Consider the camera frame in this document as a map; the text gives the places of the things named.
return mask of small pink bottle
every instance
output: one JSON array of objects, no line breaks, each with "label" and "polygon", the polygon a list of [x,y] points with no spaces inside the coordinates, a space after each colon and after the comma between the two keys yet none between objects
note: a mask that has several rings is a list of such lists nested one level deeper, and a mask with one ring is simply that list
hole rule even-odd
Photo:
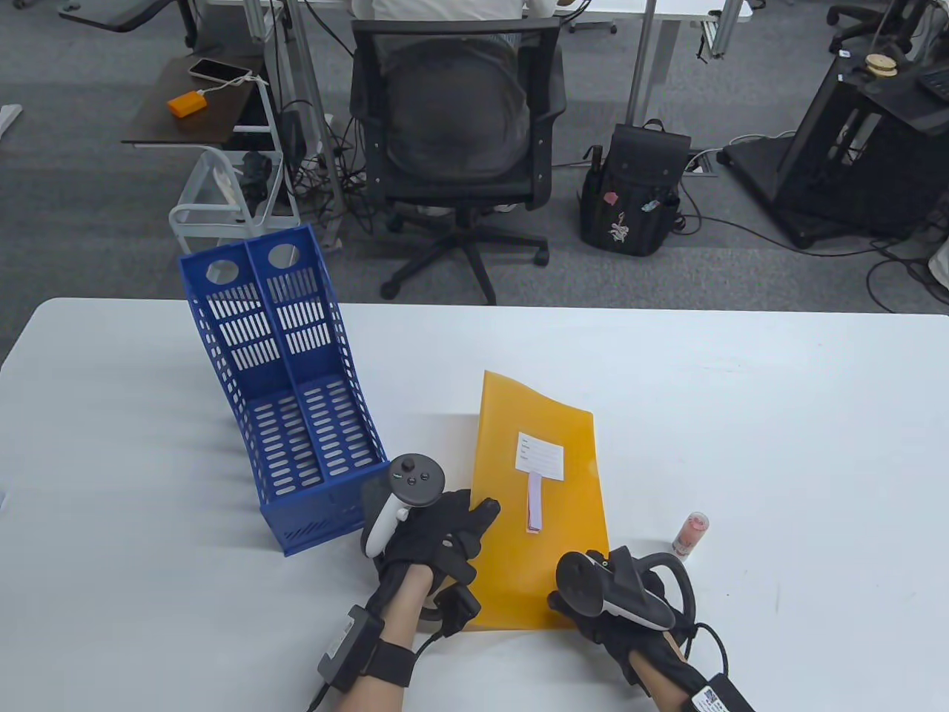
[{"label": "small pink bottle", "polygon": [[709,518],[702,512],[692,512],[682,524],[679,535],[672,542],[672,552],[683,561],[699,543],[709,528]]}]

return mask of yellow envelope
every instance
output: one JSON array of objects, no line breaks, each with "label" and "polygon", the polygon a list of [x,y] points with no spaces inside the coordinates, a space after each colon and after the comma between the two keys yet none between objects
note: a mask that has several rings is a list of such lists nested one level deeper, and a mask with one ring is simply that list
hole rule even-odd
[{"label": "yellow envelope", "polygon": [[[528,532],[528,474],[514,467],[521,433],[564,448],[564,480],[542,481],[543,528],[537,534]],[[593,414],[486,371],[472,504],[485,497],[501,503],[501,514],[472,562],[477,578],[471,590],[481,603],[474,626],[567,627],[547,606],[557,562],[566,552],[609,551]]]}]

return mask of smartphone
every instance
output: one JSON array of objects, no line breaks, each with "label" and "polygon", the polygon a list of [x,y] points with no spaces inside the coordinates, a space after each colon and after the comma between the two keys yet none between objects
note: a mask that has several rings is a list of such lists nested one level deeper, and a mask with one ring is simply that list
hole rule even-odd
[{"label": "smartphone", "polygon": [[233,82],[238,77],[251,74],[249,69],[243,66],[228,65],[217,60],[202,59],[188,70],[188,73],[198,79],[207,79],[210,82],[226,84]]}]

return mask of gray carpet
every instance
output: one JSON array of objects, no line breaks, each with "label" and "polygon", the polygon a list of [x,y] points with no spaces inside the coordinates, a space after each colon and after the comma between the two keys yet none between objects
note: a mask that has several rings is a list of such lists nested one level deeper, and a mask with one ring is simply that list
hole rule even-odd
[{"label": "gray carpet", "polygon": [[[168,59],[186,53],[174,7],[139,30],[116,35],[60,20],[59,3],[14,10],[0,0],[0,103],[23,115],[0,141],[0,360],[33,310],[56,296],[174,298],[182,294],[177,244],[167,212],[194,156],[121,146],[122,129]],[[738,28],[726,60],[695,59],[698,31],[683,28],[668,86],[651,116],[694,145],[721,145],[745,133],[796,127],[830,61],[827,3],[771,0]],[[328,23],[351,41],[342,15]],[[308,34],[326,108],[345,114],[349,58],[322,31]],[[577,160],[607,142],[623,114],[639,23],[620,31],[564,34],[568,112],[555,127],[557,162]],[[576,234],[575,193],[583,172],[557,172],[542,210],[498,215],[498,224],[549,238],[544,270],[527,255],[488,252],[499,300],[509,305],[657,309],[879,310],[865,291],[874,255],[836,259],[787,252],[728,226],[671,237],[648,259],[597,252]],[[727,175],[687,178],[706,215],[730,219],[780,240],[779,232]],[[345,247],[329,256],[345,301],[378,301],[379,284],[419,244],[410,234],[344,228]],[[859,249],[843,238],[826,252]],[[881,268],[874,290],[892,309],[942,310],[896,265]],[[479,303],[466,263],[437,264],[408,283],[402,302]]]}]

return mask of white shirt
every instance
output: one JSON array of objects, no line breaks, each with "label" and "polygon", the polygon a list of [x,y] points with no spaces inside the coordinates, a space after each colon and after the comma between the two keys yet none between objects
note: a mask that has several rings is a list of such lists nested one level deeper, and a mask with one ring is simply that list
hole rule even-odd
[{"label": "white shirt", "polygon": [[421,22],[518,20],[525,5],[528,17],[551,17],[557,0],[352,0],[360,20]]}]

